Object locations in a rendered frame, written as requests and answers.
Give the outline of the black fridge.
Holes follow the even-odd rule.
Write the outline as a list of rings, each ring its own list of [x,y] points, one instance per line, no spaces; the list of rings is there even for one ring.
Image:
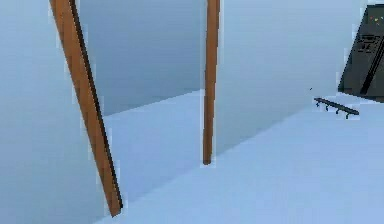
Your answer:
[[[338,91],[384,103],[384,4],[365,9]]]

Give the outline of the brown wooden door frame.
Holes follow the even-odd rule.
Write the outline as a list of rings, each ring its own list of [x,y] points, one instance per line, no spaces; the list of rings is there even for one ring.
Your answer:
[[[76,98],[84,119],[109,213],[121,213],[123,200],[101,115],[87,49],[75,0],[49,0],[66,58]],[[220,0],[206,0],[206,59],[202,163],[209,165],[213,154],[214,102],[218,62]]]

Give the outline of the black wall hook rail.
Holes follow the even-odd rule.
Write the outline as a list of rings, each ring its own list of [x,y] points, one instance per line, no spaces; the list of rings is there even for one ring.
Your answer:
[[[340,111],[343,111],[345,113],[345,119],[348,120],[351,115],[353,116],[359,116],[360,112],[358,110],[349,108],[347,106],[344,106],[342,104],[320,98],[315,97],[314,101],[316,102],[316,106],[319,107],[321,104],[325,105],[325,110],[328,111],[330,107],[333,107],[336,109],[335,113],[338,114]]]

